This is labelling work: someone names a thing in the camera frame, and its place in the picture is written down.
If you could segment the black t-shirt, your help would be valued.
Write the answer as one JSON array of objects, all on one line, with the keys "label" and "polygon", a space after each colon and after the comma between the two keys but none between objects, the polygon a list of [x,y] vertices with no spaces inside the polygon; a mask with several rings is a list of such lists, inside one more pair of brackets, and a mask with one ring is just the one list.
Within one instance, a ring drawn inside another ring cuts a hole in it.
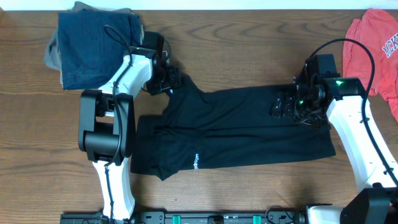
[{"label": "black t-shirt", "polygon": [[270,111],[278,92],[269,85],[205,93],[185,75],[167,92],[161,115],[138,120],[131,172],[165,180],[181,170],[215,169],[323,159],[335,155],[330,126],[306,127]]}]

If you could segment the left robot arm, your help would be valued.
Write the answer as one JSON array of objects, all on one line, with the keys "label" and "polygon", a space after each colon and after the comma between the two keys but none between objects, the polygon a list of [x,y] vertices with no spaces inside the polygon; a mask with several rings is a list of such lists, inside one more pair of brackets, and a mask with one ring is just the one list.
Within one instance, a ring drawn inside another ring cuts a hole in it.
[{"label": "left robot arm", "polygon": [[127,47],[117,72],[97,89],[80,96],[78,146],[97,171],[104,200],[103,211],[62,215],[61,223],[129,223],[135,207],[129,179],[129,158],[135,142],[134,99],[141,90],[150,95],[180,86],[180,72],[169,65],[167,41],[146,31],[138,46]]}]

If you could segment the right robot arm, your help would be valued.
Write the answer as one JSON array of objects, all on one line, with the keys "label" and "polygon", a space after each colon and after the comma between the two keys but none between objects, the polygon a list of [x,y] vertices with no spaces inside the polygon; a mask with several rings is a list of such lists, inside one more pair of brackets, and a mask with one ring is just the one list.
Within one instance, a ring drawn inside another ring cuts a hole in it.
[{"label": "right robot arm", "polygon": [[397,223],[397,161],[371,113],[358,78],[343,78],[332,54],[306,59],[296,94],[279,92],[270,114],[320,128],[330,122],[353,168],[358,194],[345,207],[307,205],[295,223]]}]

